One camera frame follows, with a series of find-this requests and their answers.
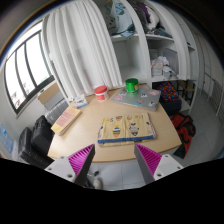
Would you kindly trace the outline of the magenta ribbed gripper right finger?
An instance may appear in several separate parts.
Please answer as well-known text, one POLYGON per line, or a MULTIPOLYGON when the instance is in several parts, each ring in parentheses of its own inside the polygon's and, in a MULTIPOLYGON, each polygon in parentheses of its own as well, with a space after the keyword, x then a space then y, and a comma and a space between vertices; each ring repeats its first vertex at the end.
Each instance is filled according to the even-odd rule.
POLYGON ((141 144, 135 144, 134 154, 146 184, 183 169, 169 154, 161 155, 141 144))

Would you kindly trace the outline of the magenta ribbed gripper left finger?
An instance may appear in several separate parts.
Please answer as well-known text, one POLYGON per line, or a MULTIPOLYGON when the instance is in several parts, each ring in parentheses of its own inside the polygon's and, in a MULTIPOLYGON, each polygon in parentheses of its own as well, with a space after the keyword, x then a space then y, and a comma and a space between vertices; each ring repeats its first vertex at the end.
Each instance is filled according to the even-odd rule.
POLYGON ((83 186, 94 155, 95 145, 91 144, 68 157, 59 157, 46 168, 46 171, 83 186))

